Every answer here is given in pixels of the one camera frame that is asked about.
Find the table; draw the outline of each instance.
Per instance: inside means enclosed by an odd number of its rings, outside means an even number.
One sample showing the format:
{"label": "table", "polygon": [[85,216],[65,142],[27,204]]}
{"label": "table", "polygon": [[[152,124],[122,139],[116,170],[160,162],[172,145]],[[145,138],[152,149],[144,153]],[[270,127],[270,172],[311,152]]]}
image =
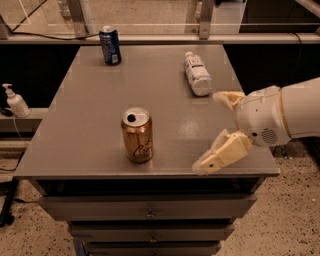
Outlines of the table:
{"label": "table", "polygon": [[[215,90],[241,90],[221,45],[122,46],[122,63],[105,65],[101,47],[81,47],[15,173],[42,194],[39,204],[91,255],[212,255],[277,176],[268,148],[210,176],[191,166],[232,113],[196,97],[184,54],[199,54]],[[153,158],[127,157],[122,113],[147,109]]]}

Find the gray tabletop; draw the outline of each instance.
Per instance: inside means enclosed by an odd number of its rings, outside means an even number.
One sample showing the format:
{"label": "gray tabletop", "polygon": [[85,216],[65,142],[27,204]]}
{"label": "gray tabletop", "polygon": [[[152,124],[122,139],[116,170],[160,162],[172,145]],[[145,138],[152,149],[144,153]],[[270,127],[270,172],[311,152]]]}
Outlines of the gray tabletop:
{"label": "gray tabletop", "polygon": [[[216,90],[240,91],[221,45],[122,46],[122,63],[107,66],[101,47],[81,47],[15,176],[35,179],[194,177],[191,166],[220,131],[235,131],[232,114],[211,98],[193,95],[184,54],[199,54]],[[130,107],[153,119],[153,158],[126,157],[121,116]],[[279,173],[268,148],[223,168],[216,176]]]}

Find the metal pole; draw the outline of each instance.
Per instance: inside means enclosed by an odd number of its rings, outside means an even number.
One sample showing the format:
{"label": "metal pole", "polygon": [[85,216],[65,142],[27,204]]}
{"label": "metal pole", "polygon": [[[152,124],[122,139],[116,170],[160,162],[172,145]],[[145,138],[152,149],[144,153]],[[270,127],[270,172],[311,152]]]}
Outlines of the metal pole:
{"label": "metal pole", "polygon": [[6,23],[0,15],[0,39],[7,40],[11,35],[11,31],[7,28]]}
{"label": "metal pole", "polygon": [[67,0],[76,37],[87,35],[79,0]]}
{"label": "metal pole", "polygon": [[202,0],[200,14],[199,38],[208,39],[210,36],[211,19],[213,12],[214,0]]}
{"label": "metal pole", "polygon": [[91,7],[89,0],[80,0],[80,5],[82,9],[82,15],[84,18],[85,26],[89,34],[97,34],[97,30],[94,24],[93,16],[91,13]]}

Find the terrazzo floor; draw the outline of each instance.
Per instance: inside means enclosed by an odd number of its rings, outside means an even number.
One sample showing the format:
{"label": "terrazzo floor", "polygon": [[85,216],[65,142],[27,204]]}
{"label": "terrazzo floor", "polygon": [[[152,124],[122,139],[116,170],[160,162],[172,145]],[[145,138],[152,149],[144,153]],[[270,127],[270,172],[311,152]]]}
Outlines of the terrazzo floor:
{"label": "terrazzo floor", "polygon": [[[235,231],[222,242],[217,256],[320,255],[319,167],[302,141],[290,142],[286,150],[288,159],[280,149],[274,154],[280,176],[268,178],[258,189],[257,202],[235,221]],[[1,159],[0,167],[16,163]],[[2,174],[1,179],[10,176]],[[20,181],[15,198],[34,202],[39,194]],[[15,221],[0,228],[1,256],[75,255],[64,222],[54,221],[36,203],[14,202],[11,209]]]}

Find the brown soda can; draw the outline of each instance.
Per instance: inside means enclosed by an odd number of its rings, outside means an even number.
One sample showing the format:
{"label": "brown soda can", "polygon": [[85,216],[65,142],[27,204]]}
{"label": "brown soda can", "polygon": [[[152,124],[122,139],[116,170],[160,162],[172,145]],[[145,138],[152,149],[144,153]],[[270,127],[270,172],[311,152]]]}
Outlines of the brown soda can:
{"label": "brown soda can", "polygon": [[152,119],[140,107],[129,108],[122,115],[122,133],[128,158],[144,163],[152,157]]}

